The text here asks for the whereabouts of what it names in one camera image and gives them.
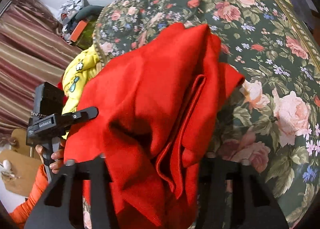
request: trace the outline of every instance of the finger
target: finger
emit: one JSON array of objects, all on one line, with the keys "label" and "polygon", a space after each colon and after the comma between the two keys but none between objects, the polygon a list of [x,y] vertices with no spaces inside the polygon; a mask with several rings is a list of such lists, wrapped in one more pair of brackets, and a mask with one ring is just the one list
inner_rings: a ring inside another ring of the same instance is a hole
[{"label": "finger", "polygon": [[60,160],[57,160],[53,163],[50,164],[50,168],[53,170],[53,169],[59,169],[63,166],[63,160],[60,159]]},{"label": "finger", "polygon": [[39,154],[39,155],[42,155],[44,153],[44,147],[41,146],[40,144],[36,145],[36,152]]},{"label": "finger", "polygon": [[63,158],[63,155],[64,155],[64,148],[58,150],[57,152],[52,153],[51,158],[60,159],[60,158]]},{"label": "finger", "polygon": [[61,145],[62,147],[65,147],[65,146],[66,146],[66,141],[67,141],[67,140],[65,140],[65,139],[61,139],[60,145]]}]

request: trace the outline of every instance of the satin curtain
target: satin curtain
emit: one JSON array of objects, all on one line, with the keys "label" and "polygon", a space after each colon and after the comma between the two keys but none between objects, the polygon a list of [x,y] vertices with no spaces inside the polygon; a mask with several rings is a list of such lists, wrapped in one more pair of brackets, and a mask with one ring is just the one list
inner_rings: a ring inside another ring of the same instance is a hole
[{"label": "satin curtain", "polygon": [[12,0],[0,17],[0,132],[26,128],[35,87],[56,85],[81,52],[61,37],[61,24],[38,0]]}]

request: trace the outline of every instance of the green floral fabric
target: green floral fabric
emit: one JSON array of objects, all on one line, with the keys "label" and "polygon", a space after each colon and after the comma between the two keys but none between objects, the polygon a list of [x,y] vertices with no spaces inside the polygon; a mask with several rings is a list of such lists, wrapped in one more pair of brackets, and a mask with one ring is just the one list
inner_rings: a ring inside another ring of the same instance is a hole
[{"label": "green floral fabric", "polygon": [[116,0],[93,43],[105,65],[175,22],[208,24],[246,78],[218,114],[211,155],[249,159],[293,227],[320,187],[318,46],[283,0]]}]

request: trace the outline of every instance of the yellow cloth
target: yellow cloth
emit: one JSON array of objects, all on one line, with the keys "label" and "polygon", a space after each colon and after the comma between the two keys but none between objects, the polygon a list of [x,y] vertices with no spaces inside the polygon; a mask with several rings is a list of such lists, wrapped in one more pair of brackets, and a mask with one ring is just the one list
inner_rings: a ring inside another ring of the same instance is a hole
[{"label": "yellow cloth", "polygon": [[68,101],[62,114],[76,111],[84,86],[98,73],[97,64],[99,62],[99,57],[92,45],[78,54],[68,65],[62,79],[63,90]]}]

